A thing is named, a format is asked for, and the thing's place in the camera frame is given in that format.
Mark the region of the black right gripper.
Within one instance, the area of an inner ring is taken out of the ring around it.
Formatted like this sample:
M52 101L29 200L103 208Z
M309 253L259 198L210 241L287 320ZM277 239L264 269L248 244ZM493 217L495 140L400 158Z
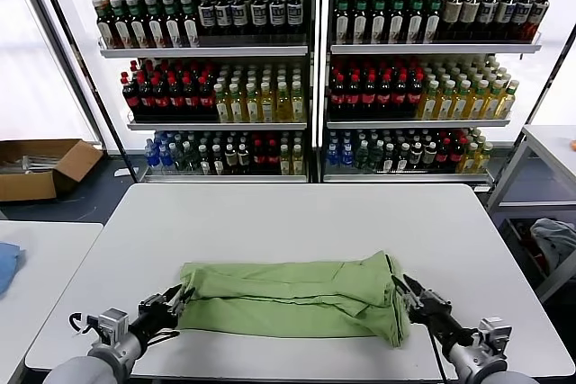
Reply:
M426 326L441 344L443 352L450 352L456 344L463 347L473 344L473 330L462 327L452 317L450 301L407 274L403 275L403 280L395 275L391 278L411 321Z

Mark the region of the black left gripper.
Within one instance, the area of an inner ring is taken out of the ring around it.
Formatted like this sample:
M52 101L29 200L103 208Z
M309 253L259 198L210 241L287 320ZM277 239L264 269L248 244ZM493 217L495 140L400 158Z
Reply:
M194 297L195 288L185 288L181 284L168 288L142 300L138 306L138 316L129 324L129 332L139 340L151 340L164 329L177 328L187 303Z

